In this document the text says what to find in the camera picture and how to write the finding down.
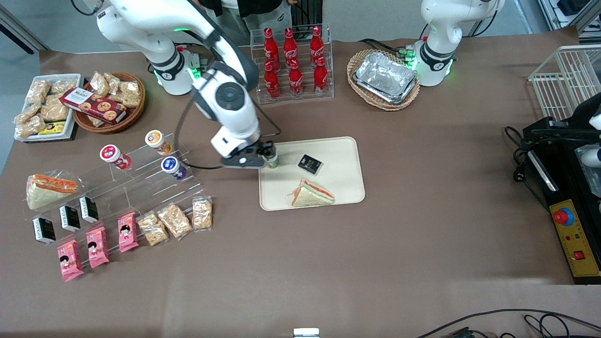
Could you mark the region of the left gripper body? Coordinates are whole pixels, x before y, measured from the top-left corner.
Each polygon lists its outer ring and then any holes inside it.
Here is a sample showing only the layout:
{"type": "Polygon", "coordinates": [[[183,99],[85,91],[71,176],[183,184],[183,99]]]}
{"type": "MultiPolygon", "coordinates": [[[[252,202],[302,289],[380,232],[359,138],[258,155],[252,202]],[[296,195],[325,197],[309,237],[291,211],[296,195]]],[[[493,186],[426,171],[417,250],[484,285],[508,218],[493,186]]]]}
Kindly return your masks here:
{"type": "Polygon", "coordinates": [[[580,103],[570,117],[571,140],[586,143],[600,141],[601,93],[597,93],[580,103]]]}

